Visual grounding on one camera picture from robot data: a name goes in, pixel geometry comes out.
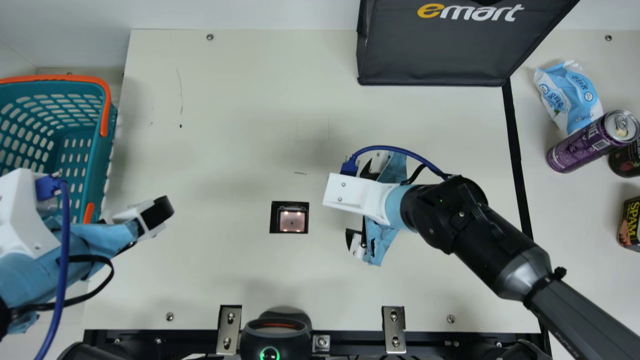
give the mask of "black shopping bag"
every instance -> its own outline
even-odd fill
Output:
[[[362,85],[501,86],[579,0],[361,0]]]

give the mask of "white and blue snack bag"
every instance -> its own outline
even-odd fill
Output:
[[[604,114],[593,83],[573,60],[537,69],[533,81],[549,116],[567,135]]]

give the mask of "purple can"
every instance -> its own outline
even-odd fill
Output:
[[[596,160],[640,136],[638,119],[626,110],[602,115],[547,152],[547,163],[557,172],[568,173]]]

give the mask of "spam label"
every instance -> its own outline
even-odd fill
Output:
[[[618,229],[618,243],[629,250],[640,252],[638,241],[638,220],[640,215],[640,197],[625,201],[622,205],[622,218]]]

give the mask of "emart logo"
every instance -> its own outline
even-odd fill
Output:
[[[520,4],[512,8],[494,8],[492,6],[474,8],[473,6],[427,4],[418,9],[418,16],[425,19],[440,16],[443,19],[449,17],[451,20],[458,20],[460,15],[464,13],[463,19],[465,20],[485,21],[491,19],[491,21],[498,21],[502,17],[505,21],[514,22],[516,20],[515,13],[520,10],[524,10],[524,6]]]

